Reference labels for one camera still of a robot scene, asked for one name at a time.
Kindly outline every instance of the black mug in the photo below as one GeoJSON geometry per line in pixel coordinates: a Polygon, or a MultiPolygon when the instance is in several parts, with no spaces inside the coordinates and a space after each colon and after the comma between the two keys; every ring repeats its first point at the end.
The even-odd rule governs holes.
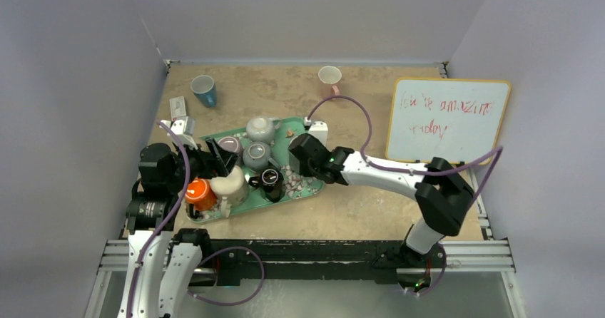
{"type": "Polygon", "coordinates": [[[279,202],[283,193],[284,177],[282,173],[269,168],[258,177],[251,177],[248,184],[254,188],[261,188],[265,193],[265,198],[271,202],[279,202]]]}

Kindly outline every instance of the whiteboard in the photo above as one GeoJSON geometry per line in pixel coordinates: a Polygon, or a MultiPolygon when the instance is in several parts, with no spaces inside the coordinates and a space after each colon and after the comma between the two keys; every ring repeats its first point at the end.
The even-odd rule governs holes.
{"type": "Polygon", "coordinates": [[[510,88],[507,81],[397,80],[387,159],[468,163],[484,155],[496,144],[510,88]]]}

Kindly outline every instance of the wooden table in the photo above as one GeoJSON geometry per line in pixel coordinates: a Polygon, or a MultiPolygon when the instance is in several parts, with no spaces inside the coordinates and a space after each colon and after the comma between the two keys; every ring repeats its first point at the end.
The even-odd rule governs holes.
{"type": "MultiPolygon", "coordinates": [[[[317,66],[208,66],[173,64],[168,74],[158,119],[170,119],[170,98],[185,96],[187,113],[196,120],[195,135],[244,127],[256,115],[306,116],[320,100],[317,66]],[[215,79],[216,108],[204,108],[191,93],[191,81],[201,74],[215,79]]],[[[437,68],[341,67],[342,94],[361,102],[374,128],[368,155],[385,156],[391,99],[400,77],[439,78],[437,68]]],[[[359,150],[367,123],[360,109],[346,101],[325,103],[313,116],[329,127],[328,148],[337,145],[359,150]]],[[[150,143],[169,142],[154,128],[150,143]]],[[[191,222],[184,206],[176,218],[181,227],[204,227],[212,238],[280,238],[319,240],[402,240],[421,217],[414,200],[365,186],[327,185],[318,195],[266,209],[234,215],[203,225],[191,222]]],[[[451,240],[483,240],[477,209],[472,207],[462,231],[451,240]]]]}

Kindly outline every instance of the pink mug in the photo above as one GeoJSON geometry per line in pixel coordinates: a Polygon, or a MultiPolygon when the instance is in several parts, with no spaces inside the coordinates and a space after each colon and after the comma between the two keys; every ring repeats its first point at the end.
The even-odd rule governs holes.
{"type": "Polygon", "coordinates": [[[317,76],[320,79],[320,95],[322,98],[340,95],[338,85],[342,79],[342,72],[336,66],[323,66],[317,76]]]}

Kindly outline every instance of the yellow whiteboard frame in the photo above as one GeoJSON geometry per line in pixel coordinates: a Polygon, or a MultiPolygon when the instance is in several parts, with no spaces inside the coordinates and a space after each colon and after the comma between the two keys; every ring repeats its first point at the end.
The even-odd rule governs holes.
{"type": "MultiPolygon", "coordinates": [[[[400,81],[473,81],[476,83],[505,83],[509,86],[509,90],[507,92],[507,99],[504,102],[504,108],[502,109],[502,114],[500,115],[500,122],[498,122],[498,129],[496,130],[496,138],[494,139],[494,145],[492,145],[492,149],[496,147],[496,142],[498,142],[498,136],[500,134],[500,128],[502,127],[502,120],[504,120],[504,113],[506,113],[507,111],[507,106],[509,103],[509,97],[510,97],[510,92],[511,92],[511,83],[508,81],[502,81],[502,80],[492,80],[492,79],[466,79],[466,78],[417,78],[417,77],[401,77],[398,78],[395,81],[395,88],[393,89],[393,99],[391,101],[391,116],[389,118],[389,135],[387,137],[387,149],[385,150],[385,158],[387,160],[393,160],[393,161],[398,161],[401,163],[416,163],[418,162],[418,160],[397,160],[397,159],[389,159],[388,155],[389,155],[389,144],[391,142],[391,127],[393,125],[393,111],[395,111],[395,95],[397,95],[397,84],[400,81]]],[[[460,163],[469,163],[472,160],[468,160],[468,161],[457,161],[457,162],[452,162],[449,161],[448,162],[450,164],[453,165],[459,165],[460,163]]],[[[486,165],[488,164],[490,161],[492,161],[492,158],[489,158],[487,160],[485,160],[483,163],[480,163],[480,165],[486,165]]],[[[421,163],[430,163],[431,160],[421,160],[421,163]]]]}

